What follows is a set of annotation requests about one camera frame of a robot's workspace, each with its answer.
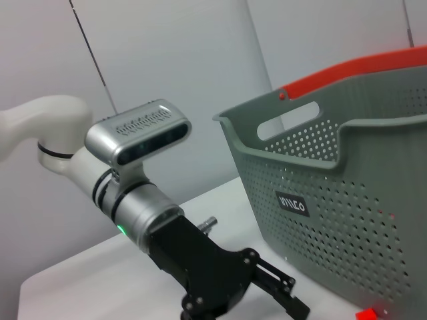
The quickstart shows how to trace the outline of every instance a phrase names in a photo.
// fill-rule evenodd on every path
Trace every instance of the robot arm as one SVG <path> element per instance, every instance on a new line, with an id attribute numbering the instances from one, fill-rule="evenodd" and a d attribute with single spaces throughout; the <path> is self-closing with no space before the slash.
<path id="1" fill-rule="evenodd" d="M 250 283 L 269 293 L 293 319 L 307 319 L 310 309 L 290 295 L 295 279 L 253 249 L 218 247 L 207 236 L 215 219 L 196 227 L 145 176 L 144 159 L 184 141 L 191 131 L 191 123 L 171 103 L 152 101 L 91 126 L 91 112 L 82 100 L 43 97 L 0 112 L 0 130 L 0 161 L 20 141 L 37 138 L 40 164 L 72 180 L 185 288 L 181 319 L 210 320 L 227 313 Z"/>

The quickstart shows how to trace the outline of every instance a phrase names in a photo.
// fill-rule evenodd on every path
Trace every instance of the basket handle hole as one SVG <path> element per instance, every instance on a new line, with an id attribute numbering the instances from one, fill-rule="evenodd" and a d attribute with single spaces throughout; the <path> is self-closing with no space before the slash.
<path id="1" fill-rule="evenodd" d="M 301 107 L 261 123 L 257 129 L 258 137 L 263 141 L 271 139 L 276 135 L 280 135 L 287 130 L 316 118 L 319 112 L 319 105 L 314 101 L 302 105 Z"/>

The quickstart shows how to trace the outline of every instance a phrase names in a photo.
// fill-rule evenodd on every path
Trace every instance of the basket logo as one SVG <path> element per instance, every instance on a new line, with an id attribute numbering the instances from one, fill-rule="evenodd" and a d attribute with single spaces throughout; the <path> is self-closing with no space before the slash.
<path id="1" fill-rule="evenodd" d="M 276 192 L 276 197 L 279 201 L 279 206 L 283 210 L 291 211 L 297 213 L 298 215 L 303 215 L 304 217 L 310 217 L 308 213 L 308 208 L 303 197 L 298 195 L 290 195 L 289 193 L 283 193 L 279 191 Z"/>

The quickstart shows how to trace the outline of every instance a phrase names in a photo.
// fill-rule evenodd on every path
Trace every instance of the green indicator light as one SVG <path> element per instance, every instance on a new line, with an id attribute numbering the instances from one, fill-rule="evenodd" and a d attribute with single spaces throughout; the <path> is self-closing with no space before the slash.
<path id="1" fill-rule="evenodd" d="M 126 235 L 125 230 L 124 230 L 120 225 L 118 225 L 118 226 L 117 226 L 117 228 L 119 228 L 119 230 L 120 230 L 124 235 Z"/>

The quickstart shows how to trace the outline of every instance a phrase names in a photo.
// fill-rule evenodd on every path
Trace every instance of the perforated basket wall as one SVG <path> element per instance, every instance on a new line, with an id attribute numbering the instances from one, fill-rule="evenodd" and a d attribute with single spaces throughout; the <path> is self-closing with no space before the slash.
<path id="1" fill-rule="evenodd" d="M 427 68 L 281 93 L 216 117 L 264 239 L 385 319 L 427 319 Z M 258 138 L 259 124 L 312 101 L 315 119 Z M 283 209 L 276 192 L 302 197 L 310 216 Z"/>

